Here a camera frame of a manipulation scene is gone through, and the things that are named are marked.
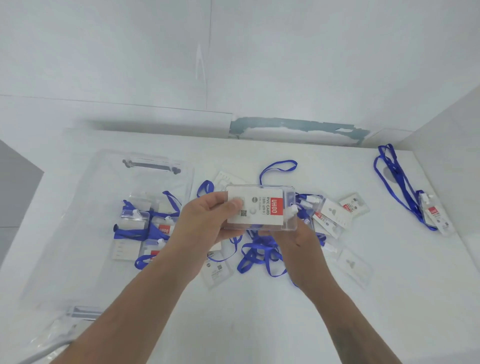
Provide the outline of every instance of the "red label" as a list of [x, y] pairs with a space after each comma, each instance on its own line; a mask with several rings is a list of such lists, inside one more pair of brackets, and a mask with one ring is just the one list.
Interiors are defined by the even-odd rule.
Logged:
[[283, 215], [283, 198], [272, 197], [270, 199], [270, 214]]
[[164, 234], [170, 234], [170, 225], [159, 225], [158, 229]]

